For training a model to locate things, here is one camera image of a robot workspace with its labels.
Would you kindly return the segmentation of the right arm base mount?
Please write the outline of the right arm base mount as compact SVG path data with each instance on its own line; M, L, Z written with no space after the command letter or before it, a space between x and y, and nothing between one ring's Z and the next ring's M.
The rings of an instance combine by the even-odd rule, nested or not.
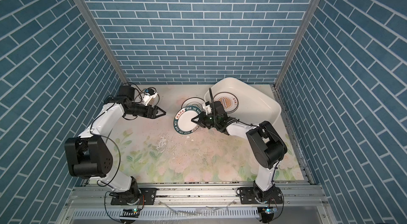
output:
M253 187L240 187L236 194L241 204L282 204L283 193L275 184L269 190L262 191L255 183Z

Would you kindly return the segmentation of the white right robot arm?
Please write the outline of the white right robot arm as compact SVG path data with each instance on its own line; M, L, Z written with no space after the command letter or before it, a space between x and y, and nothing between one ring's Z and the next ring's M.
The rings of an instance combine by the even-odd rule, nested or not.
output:
M269 121L258 124L242 122L229 117L222 104L216 101L207 102L205 110L193 117L191 122L207 129L215 128L229 136L247 139L259 163L254 187L261 192L271 190L278 165L287 153L287 146Z

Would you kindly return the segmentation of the green rim plate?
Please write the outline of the green rim plate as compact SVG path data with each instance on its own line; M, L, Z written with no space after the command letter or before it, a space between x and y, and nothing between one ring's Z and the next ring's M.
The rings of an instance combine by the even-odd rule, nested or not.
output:
M188 135L194 133L196 130L192 130L192 126L195 124L191 122L191 119L200 115L201 110L194 106L187 106L181 108L174 117L173 127L175 131L182 135Z

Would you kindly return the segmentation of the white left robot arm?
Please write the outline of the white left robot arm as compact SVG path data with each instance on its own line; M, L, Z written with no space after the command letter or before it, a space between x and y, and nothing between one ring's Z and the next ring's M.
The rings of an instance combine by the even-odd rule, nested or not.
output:
M113 127L126 115L156 119L166 112L158 106L139 104L128 97L109 97L105 100L100 114L77 137L66 140L64 148L69 173L82 179L96 179L101 186L108 186L116 193L132 190L136 181L125 175L114 164L107 142L119 149L109 138Z

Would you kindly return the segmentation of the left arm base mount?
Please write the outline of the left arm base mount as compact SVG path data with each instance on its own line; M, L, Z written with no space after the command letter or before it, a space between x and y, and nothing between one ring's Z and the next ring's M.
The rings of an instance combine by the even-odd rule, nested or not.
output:
M157 188L139 188L137 182L133 181L130 189L125 192L111 192L111 205L113 206L143 206L153 205L155 202Z

